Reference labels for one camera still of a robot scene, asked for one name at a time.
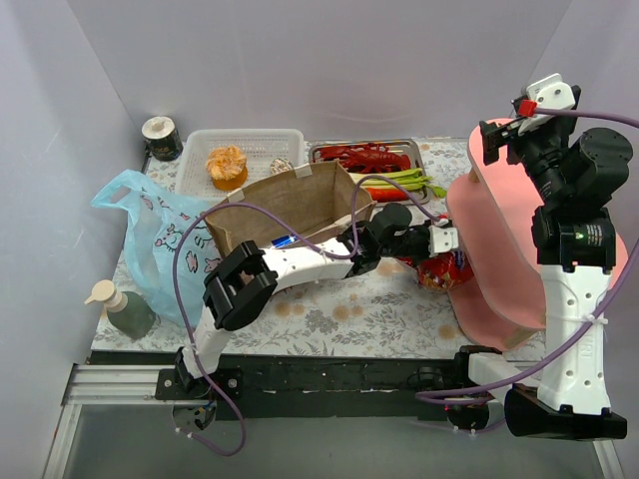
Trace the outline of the green toy vegetable stalks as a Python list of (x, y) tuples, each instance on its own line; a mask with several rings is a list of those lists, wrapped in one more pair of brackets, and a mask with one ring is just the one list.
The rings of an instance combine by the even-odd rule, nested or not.
[[(427, 176), (421, 169), (411, 169), (392, 173), (381, 173), (381, 177), (385, 177), (396, 182), (398, 185), (405, 188), (409, 193), (418, 198), (432, 194), (435, 198), (444, 198), (447, 190), (443, 187), (436, 186), (432, 182), (432, 177)], [(366, 180), (362, 182), (361, 186), (364, 189), (367, 188), (396, 188), (387, 181), (380, 179), (373, 179), (371, 175), (366, 176)]]

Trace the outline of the silver drink can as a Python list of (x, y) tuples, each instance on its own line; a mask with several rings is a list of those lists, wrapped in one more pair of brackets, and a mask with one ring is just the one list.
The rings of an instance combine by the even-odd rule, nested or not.
[(297, 237), (294, 235), (286, 235), (283, 237), (280, 237), (278, 239), (273, 239), (272, 240), (272, 245), (274, 248), (281, 248), (281, 247), (285, 247), (288, 246), (290, 244), (293, 244), (297, 241)]

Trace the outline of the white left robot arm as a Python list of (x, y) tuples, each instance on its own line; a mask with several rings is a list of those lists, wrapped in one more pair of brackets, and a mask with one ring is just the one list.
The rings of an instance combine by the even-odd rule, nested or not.
[(232, 333), (253, 323), (271, 297), (286, 288), (325, 279), (344, 279), (376, 269), (384, 257), (420, 262), (448, 247), (447, 232), (435, 222), (413, 226), (403, 205), (390, 204), (369, 221), (353, 222), (334, 238), (305, 247), (238, 245), (204, 279), (203, 310), (189, 342), (176, 357), (175, 379), (193, 399), (213, 385)]

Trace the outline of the red toy lobster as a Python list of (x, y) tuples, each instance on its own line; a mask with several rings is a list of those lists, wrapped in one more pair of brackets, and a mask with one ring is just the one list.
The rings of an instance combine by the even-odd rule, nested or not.
[(411, 168), (408, 155), (390, 152), (388, 147), (374, 143), (319, 147), (312, 153), (312, 160), (336, 161), (349, 173), (362, 175), (396, 173)]

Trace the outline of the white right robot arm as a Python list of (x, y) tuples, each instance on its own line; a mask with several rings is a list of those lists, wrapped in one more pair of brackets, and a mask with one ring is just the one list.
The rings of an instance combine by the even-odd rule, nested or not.
[(616, 230), (607, 206), (628, 179), (630, 142), (608, 127), (577, 133), (581, 90), (558, 74), (526, 86), (512, 120), (481, 122), (482, 160), (520, 166), (540, 197), (531, 218), (545, 296), (546, 357), (541, 378), (511, 374), (505, 361), (473, 353), (451, 372), (453, 388), (483, 388), (504, 408), (515, 436), (622, 439), (624, 417), (605, 385), (603, 314), (626, 270), (617, 267)]

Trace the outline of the brown paper bag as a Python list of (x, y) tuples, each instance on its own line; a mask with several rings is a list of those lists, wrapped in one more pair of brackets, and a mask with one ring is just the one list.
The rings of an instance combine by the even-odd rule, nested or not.
[(252, 183), (228, 195), (224, 204), (205, 218), (216, 247), (227, 256), (241, 242), (252, 240), (261, 248), (289, 232), (270, 217), (240, 203), (258, 206), (293, 228), (312, 243), (338, 236), (350, 223), (368, 220), (376, 201), (358, 189), (349, 173), (337, 162), (305, 165)]

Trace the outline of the toy fried bread piece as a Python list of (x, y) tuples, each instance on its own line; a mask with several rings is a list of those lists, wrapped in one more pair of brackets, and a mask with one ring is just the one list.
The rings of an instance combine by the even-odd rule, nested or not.
[(213, 149), (206, 169), (214, 187), (223, 192), (240, 188), (248, 179), (247, 155), (235, 145)]

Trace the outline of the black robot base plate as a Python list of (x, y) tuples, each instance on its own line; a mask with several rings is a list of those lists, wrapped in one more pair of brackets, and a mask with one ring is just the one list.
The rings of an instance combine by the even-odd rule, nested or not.
[(247, 418), (411, 417), (483, 429), (503, 416), (495, 400), (444, 406), (415, 397), (421, 391), (467, 386), (465, 360), (461, 354), (452, 359), (225, 354), (212, 375), (217, 390), (174, 364), (160, 371), (155, 397), (211, 402), (221, 420), (234, 419), (226, 402), (232, 399)]

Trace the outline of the light blue plastic grocery bag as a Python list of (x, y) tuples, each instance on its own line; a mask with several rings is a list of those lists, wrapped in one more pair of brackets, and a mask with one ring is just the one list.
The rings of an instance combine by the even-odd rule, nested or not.
[(173, 259), (190, 325), (203, 312), (204, 278), (220, 261), (208, 228), (187, 228), (211, 204), (170, 192), (151, 178), (126, 170), (92, 199), (94, 208), (122, 210), (127, 215), (124, 261), (137, 290), (160, 318), (182, 325), (173, 284)]

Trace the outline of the red snack packet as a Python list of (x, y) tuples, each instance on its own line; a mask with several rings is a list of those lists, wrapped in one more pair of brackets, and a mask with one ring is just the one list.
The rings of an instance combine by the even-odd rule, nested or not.
[(461, 250), (444, 252), (421, 261), (401, 257), (398, 261), (413, 272), (419, 286), (448, 292), (474, 278), (474, 272)]

